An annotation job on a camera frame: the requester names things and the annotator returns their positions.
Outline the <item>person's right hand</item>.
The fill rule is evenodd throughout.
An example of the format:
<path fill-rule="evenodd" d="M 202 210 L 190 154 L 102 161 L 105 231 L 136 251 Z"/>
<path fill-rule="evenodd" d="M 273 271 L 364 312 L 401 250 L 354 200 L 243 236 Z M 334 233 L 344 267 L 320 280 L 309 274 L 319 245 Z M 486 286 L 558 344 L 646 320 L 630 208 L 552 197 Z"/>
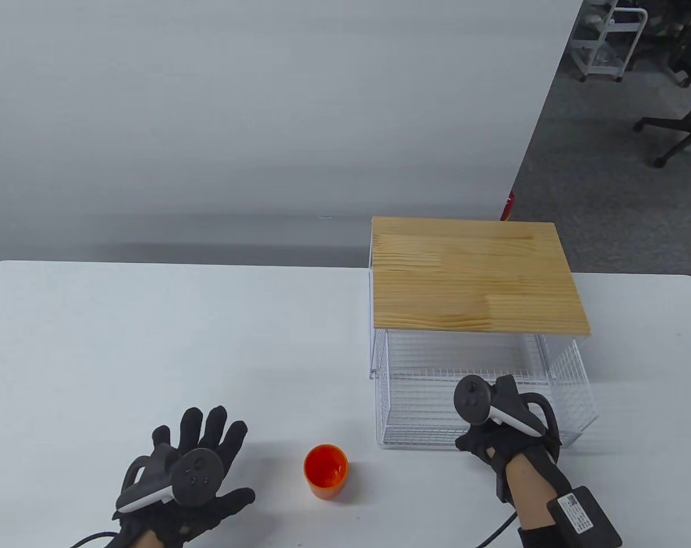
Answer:
<path fill-rule="evenodd" d="M 557 467 L 561 442 L 553 407 L 541 394 L 520 393 L 512 375 L 494 384 L 477 376 L 463 377 L 453 392 L 453 407 L 470 428 L 455 441 L 461 452 L 470 452 L 495 472 L 496 494 L 513 505 L 507 466 L 523 455 L 551 485 L 558 496 L 572 485 Z"/>

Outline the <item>person's left hand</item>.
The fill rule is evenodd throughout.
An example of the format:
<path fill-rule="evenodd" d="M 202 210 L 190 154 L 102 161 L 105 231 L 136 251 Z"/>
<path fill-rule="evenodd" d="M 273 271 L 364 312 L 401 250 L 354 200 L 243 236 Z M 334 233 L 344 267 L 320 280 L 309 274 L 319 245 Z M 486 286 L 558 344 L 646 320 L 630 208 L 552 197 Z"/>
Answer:
<path fill-rule="evenodd" d="M 133 480 L 140 468 L 143 475 L 161 472 L 163 464 L 177 465 L 186 459 L 190 452 L 205 449 L 216 454 L 221 464 L 221 474 L 226 477 L 234 459 L 238 456 L 247 434 L 243 421 L 227 423 L 227 411 L 222 405 L 210 410 L 203 417 L 200 409 L 193 407 L 183 413 L 179 423 L 179 444 L 171 444 L 170 428 L 161 425 L 153 430 L 151 438 L 153 449 L 170 447 L 165 459 L 155 459 L 150 465 L 152 455 L 137 457 L 129 465 L 123 479 L 121 491 L 133 486 Z M 119 533 L 108 543 L 108 547 L 164 546 L 182 547 L 204 533 L 214 530 L 220 523 L 246 506 L 254 503 L 256 493 L 244 487 L 229 491 L 221 497 L 213 496 L 206 503 L 186 507 L 175 499 L 155 501 L 136 511 L 122 512 L 116 505 L 113 518 L 119 521 Z"/>

